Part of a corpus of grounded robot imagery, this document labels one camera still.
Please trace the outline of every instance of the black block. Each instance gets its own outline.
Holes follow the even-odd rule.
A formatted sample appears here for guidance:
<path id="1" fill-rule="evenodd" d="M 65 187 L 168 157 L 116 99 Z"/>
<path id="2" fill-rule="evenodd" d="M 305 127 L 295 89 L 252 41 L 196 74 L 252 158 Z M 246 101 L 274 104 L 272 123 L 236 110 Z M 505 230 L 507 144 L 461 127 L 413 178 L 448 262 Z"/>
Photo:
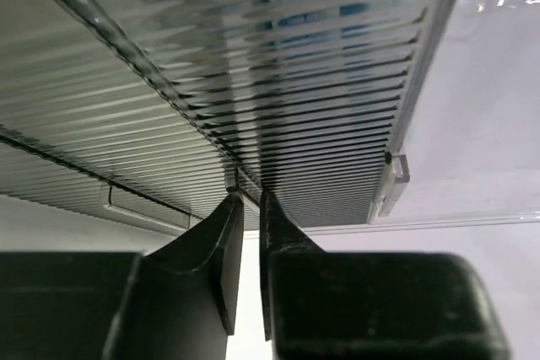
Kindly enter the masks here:
<path id="1" fill-rule="evenodd" d="M 107 358 L 141 260 L 131 253 L 0 254 L 0 358 Z"/>
<path id="2" fill-rule="evenodd" d="M 269 258 L 281 360 L 505 360 L 482 283 L 454 255 L 282 252 Z"/>
<path id="3" fill-rule="evenodd" d="M 161 250 L 0 254 L 0 359 L 223 360 L 244 207 L 227 196 Z"/>

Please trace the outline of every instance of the white surface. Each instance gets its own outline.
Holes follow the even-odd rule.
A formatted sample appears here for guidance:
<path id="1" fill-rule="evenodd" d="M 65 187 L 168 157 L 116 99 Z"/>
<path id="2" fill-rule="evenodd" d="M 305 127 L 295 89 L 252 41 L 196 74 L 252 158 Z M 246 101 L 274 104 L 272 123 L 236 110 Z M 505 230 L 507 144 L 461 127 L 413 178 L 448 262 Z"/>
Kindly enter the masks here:
<path id="1" fill-rule="evenodd" d="M 264 341 L 259 287 L 259 239 L 244 239 L 235 335 L 226 360 L 272 360 L 272 343 Z"/>
<path id="2" fill-rule="evenodd" d="M 149 253 L 174 237 L 0 196 L 2 250 L 122 250 Z"/>
<path id="3" fill-rule="evenodd" d="M 457 0 L 378 223 L 540 213 L 540 0 Z"/>

